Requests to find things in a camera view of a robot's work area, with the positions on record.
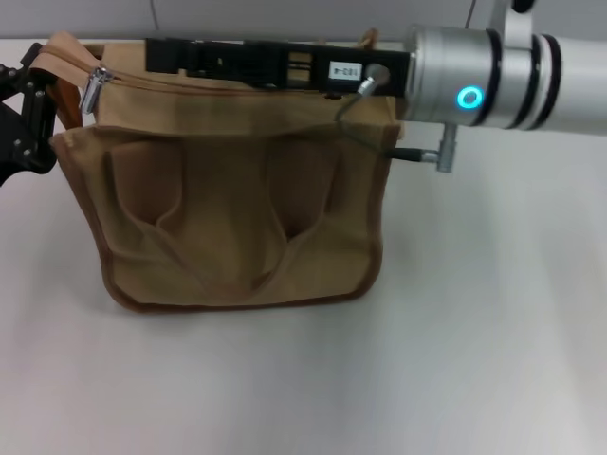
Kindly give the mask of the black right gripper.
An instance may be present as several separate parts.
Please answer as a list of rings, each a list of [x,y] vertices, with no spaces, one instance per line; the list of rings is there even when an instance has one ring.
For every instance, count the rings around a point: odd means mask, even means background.
[[[302,46],[311,57],[309,80],[303,90],[330,95],[355,94],[367,78],[366,70],[378,64],[389,79],[372,96],[402,98],[411,54],[404,51],[365,50],[338,46]],[[145,70],[219,81],[242,82],[252,87],[285,86],[285,54],[275,45],[197,42],[182,39],[145,40]]]

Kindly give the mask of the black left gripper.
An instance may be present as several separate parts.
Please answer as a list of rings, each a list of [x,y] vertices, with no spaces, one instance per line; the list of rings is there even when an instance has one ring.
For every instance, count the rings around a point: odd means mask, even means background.
[[[56,163],[49,145],[56,115],[46,92],[51,78],[30,69],[41,49],[40,43],[31,45],[20,68],[0,64],[0,185],[20,172],[48,173]],[[18,94],[20,112],[5,104]]]

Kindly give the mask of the silver metal zipper pull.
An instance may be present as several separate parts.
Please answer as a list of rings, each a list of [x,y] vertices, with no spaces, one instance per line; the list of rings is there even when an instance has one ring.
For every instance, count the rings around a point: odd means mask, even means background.
[[[93,69],[84,87],[80,110],[83,114],[92,114],[95,110],[103,86],[113,79],[113,75],[103,66]]]

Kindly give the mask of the khaki canvas food bag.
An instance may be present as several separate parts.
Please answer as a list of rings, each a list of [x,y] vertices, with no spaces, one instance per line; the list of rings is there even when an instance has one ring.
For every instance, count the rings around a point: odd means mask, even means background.
[[[382,261],[390,97],[340,103],[303,91],[144,68],[140,42],[54,34],[34,67],[56,77],[64,131],[51,139],[91,228],[104,284],[135,311],[263,308],[349,300]],[[85,115],[94,68],[113,79]]]

